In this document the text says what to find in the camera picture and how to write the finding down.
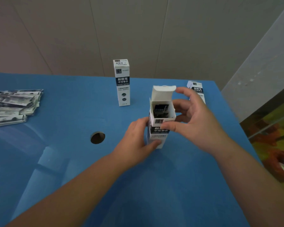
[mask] open box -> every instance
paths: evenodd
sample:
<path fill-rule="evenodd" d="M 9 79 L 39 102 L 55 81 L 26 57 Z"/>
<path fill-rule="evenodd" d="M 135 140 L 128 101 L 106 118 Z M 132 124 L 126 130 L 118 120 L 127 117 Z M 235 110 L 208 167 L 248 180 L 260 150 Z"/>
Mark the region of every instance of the open box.
<path fill-rule="evenodd" d="M 175 90 L 176 86 L 153 86 L 150 99 L 147 143 L 161 140 L 162 143 L 157 149 L 163 147 L 170 131 L 160 129 L 161 124 L 165 121 L 174 121 L 176 119 L 176 112 L 171 99 Z"/>

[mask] cardboard box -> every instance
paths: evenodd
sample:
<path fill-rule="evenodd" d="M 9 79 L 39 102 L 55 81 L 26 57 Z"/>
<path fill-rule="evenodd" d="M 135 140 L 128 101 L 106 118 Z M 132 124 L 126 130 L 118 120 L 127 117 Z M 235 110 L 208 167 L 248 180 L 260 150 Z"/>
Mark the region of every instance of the cardboard box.
<path fill-rule="evenodd" d="M 205 103 L 205 97 L 204 97 L 203 87 L 202 87 L 201 83 L 193 82 L 192 80 L 189 80 L 188 83 L 187 83 L 187 87 L 196 91 L 198 93 L 198 95 L 200 95 L 203 102 Z"/>
<path fill-rule="evenodd" d="M 176 112 L 172 102 L 172 94 L 176 86 L 153 86 L 150 99 L 150 111 L 148 121 L 147 143 L 154 140 L 161 140 L 162 143 L 157 147 L 161 149 L 170 130 L 160 129 L 164 121 L 174 121 Z"/>
<path fill-rule="evenodd" d="M 113 60 L 119 106 L 130 105 L 129 63 L 127 59 Z"/>

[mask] blue tabletop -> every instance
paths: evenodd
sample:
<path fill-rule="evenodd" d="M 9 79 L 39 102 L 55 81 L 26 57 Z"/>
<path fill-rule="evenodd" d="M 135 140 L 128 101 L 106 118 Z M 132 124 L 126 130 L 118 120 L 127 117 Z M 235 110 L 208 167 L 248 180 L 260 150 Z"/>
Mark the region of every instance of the blue tabletop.
<path fill-rule="evenodd" d="M 207 106 L 224 130 L 258 159 L 213 81 Z M 128 125 L 148 116 L 153 85 L 187 80 L 130 79 L 130 106 L 119 107 L 113 77 L 0 73 L 0 91 L 44 89 L 26 123 L 0 127 L 0 226 L 110 153 Z M 174 93 L 173 98 L 186 98 Z M 91 134 L 106 137 L 92 144 Z M 248 226 L 215 160 L 171 132 L 162 149 L 125 172 L 84 226 Z"/>

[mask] right hand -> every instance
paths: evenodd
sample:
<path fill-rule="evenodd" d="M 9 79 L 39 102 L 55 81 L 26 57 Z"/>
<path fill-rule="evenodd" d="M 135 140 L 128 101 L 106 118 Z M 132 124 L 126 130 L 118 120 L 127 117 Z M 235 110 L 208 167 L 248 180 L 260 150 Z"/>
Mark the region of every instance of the right hand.
<path fill-rule="evenodd" d="M 217 147 L 228 139 L 227 134 L 194 90 L 177 87 L 176 92 L 186 95 L 190 100 L 173 100 L 176 112 L 182 114 L 175 121 L 164 122 L 161 128 L 183 135 L 197 147 L 213 155 Z"/>

